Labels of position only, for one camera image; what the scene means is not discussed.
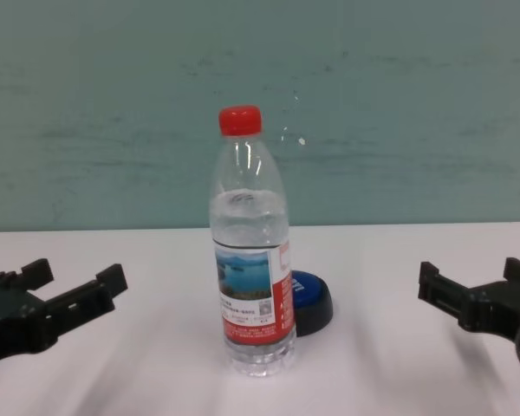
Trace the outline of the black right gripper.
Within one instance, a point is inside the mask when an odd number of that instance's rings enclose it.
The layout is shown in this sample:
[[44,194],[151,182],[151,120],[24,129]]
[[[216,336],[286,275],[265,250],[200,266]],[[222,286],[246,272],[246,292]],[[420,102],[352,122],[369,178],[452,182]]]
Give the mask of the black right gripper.
[[520,260],[507,257],[507,281],[467,288],[440,274],[430,262],[419,269],[418,298],[456,318],[467,332],[514,341],[520,329]]

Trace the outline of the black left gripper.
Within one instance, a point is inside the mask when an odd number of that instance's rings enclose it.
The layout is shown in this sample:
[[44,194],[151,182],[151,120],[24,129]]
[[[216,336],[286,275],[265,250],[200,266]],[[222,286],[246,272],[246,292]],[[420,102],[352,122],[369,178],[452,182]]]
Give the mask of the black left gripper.
[[0,361],[51,348],[59,336],[113,311],[114,298],[127,290],[124,270],[115,263],[46,302],[30,293],[53,280],[47,258],[23,266],[21,273],[0,272]]

